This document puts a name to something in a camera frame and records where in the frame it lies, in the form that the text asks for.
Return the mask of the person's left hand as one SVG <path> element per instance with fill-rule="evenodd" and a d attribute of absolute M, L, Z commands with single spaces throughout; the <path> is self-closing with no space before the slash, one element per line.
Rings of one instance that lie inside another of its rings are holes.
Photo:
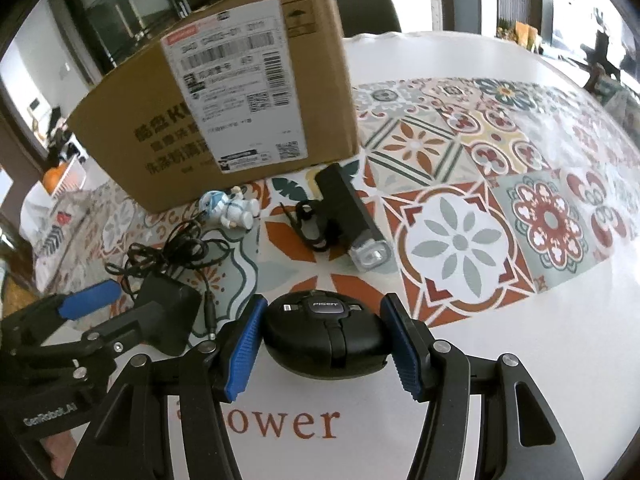
<path fill-rule="evenodd" d="M 53 473 L 61 479 L 65 478 L 77 448 L 76 440 L 70 431 L 60 432 L 40 441 L 50 457 Z"/>

